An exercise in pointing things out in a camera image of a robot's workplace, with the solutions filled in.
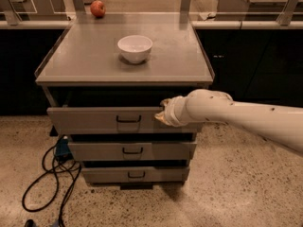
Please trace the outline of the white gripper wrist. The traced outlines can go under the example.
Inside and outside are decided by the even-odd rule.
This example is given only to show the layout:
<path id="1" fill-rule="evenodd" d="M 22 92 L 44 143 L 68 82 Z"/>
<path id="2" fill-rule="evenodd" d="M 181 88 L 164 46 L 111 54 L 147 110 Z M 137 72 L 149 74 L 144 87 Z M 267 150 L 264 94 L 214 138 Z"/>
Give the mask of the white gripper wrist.
<path id="1" fill-rule="evenodd" d="M 160 102 L 160 105 L 164 107 L 164 112 L 154 115 L 158 121 L 173 127 L 183 127 L 191 122 L 185 96 L 166 98 Z"/>

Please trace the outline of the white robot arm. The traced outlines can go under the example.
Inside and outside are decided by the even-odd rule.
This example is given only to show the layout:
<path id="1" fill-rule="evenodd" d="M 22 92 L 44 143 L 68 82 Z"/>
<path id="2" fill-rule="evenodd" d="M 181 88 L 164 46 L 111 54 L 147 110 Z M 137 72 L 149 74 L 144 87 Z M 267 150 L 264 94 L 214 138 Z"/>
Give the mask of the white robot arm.
<path id="1" fill-rule="evenodd" d="M 303 154 L 303 109 L 234 101 L 224 92 L 194 90 L 161 102 L 155 118 L 173 127 L 190 123 L 222 122 L 250 131 L 282 147 Z"/>

